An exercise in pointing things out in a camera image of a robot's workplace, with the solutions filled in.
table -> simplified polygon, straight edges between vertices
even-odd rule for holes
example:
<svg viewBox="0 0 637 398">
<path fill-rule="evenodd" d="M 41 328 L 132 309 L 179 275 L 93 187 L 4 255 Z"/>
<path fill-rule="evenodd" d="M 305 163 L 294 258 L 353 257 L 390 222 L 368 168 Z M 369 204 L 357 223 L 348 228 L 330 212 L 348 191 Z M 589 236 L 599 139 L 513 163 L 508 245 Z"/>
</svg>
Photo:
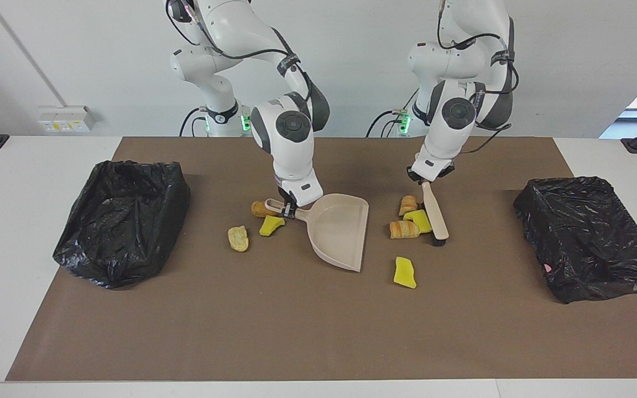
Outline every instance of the table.
<svg viewBox="0 0 637 398">
<path fill-rule="evenodd" d="M 1 383 L 58 266 L 50 260 L 69 207 L 119 138 L 15 137 L 0 151 L 0 396 L 630 396 L 637 380 L 425 380 L 319 383 Z M 617 141 L 556 139 L 576 175 L 600 176 L 637 221 L 637 156 Z M 7 267 L 30 265 L 13 280 Z"/>
</svg>

green light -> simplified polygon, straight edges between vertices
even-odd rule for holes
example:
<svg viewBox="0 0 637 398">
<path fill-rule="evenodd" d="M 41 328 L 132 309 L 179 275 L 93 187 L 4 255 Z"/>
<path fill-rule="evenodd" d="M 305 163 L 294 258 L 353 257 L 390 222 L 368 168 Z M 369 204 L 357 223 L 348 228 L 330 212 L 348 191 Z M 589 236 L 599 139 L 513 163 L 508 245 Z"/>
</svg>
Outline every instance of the green light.
<svg viewBox="0 0 637 398">
<path fill-rule="evenodd" d="M 407 130 L 409 130 L 409 124 L 412 122 L 412 118 L 410 118 L 409 115 L 405 115 L 400 122 L 402 123 L 400 126 L 400 134 L 407 135 Z"/>
<path fill-rule="evenodd" d="M 245 115 L 240 116 L 240 118 L 242 119 L 242 128 L 245 131 L 250 131 L 251 127 L 250 127 L 250 118 L 248 118 Z"/>
</svg>

brown table surface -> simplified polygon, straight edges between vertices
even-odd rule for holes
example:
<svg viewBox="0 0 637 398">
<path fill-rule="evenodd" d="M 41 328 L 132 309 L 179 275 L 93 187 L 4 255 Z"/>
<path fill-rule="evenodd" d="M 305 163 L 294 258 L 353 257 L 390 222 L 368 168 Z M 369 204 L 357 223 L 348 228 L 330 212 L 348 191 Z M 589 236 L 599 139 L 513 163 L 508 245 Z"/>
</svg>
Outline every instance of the brown table surface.
<svg viewBox="0 0 637 398">
<path fill-rule="evenodd" d="M 114 160 L 182 165 L 192 202 L 174 252 L 119 291 L 59 270 L 7 380 L 637 378 L 637 295 L 558 303 L 514 215 L 529 179 L 571 176 L 554 141 L 458 157 L 432 184 L 452 235 L 442 248 L 388 239 L 401 197 L 420 197 L 405 174 L 420 143 L 317 139 L 324 190 L 370 204 L 353 274 L 322 262 L 299 221 L 259 237 L 250 203 L 278 195 L 252 139 L 124 138 Z M 238 225 L 244 254 L 227 243 Z M 398 255 L 416 290 L 392 282 Z"/>
</svg>

white robotic arm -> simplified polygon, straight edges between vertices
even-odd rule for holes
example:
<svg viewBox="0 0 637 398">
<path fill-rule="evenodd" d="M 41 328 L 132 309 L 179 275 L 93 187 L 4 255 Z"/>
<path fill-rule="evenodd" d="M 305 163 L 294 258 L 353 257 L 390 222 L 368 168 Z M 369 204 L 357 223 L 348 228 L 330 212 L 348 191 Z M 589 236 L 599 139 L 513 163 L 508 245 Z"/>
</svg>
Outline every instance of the white robotic arm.
<svg viewBox="0 0 637 398">
<path fill-rule="evenodd" d="M 232 84 L 216 73 L 250 57 L 268 61 L 291 91 L 253 109 L 250 123 L 258 146 L 274 158 L 284 215 L 293 217 L 296 207 L 323 196 L 313 167 L 314 132 L 328 121 L 328 102 L 280 33 L 263 23 L 247 0 L 166 0 L 166 5 L 175 20 L 187 23 L 191 44 L 172 55 L 172 68 L 204 94 L 210 133 L 242 134 L 242 107 Z"/>
<path fill-rule="evenodd" d="M 429 127 L 415 181 L 448 174 L 472 129 L 507 128 L 513 109 L 515 33 L 503 0 L 441 0 L 439 19 L 437 42 L 409 55 L 420 84 L 412 113 Z"/>
</svg>

bin lined with black bag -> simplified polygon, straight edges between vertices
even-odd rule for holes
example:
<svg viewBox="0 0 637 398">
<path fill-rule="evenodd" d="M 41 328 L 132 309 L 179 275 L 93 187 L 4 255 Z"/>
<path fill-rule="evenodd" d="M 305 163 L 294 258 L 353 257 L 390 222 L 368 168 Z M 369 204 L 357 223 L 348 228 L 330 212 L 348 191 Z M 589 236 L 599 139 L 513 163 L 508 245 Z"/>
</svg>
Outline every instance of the bin lined with black bag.
<svg viewBox="0 0 637 398">
<path fill-rule="evenodd" d="M 141 282 L 166 264 L 189 203 L 178 163 L 99 163 L 73 204 L 53 259 L 105 288 Z"/>
<path fill-rule="evenodd" d="M 561 302 L 637 293 L 637 224 L 608 181 L 531 180 L 513 206 Z"/>
</svg>

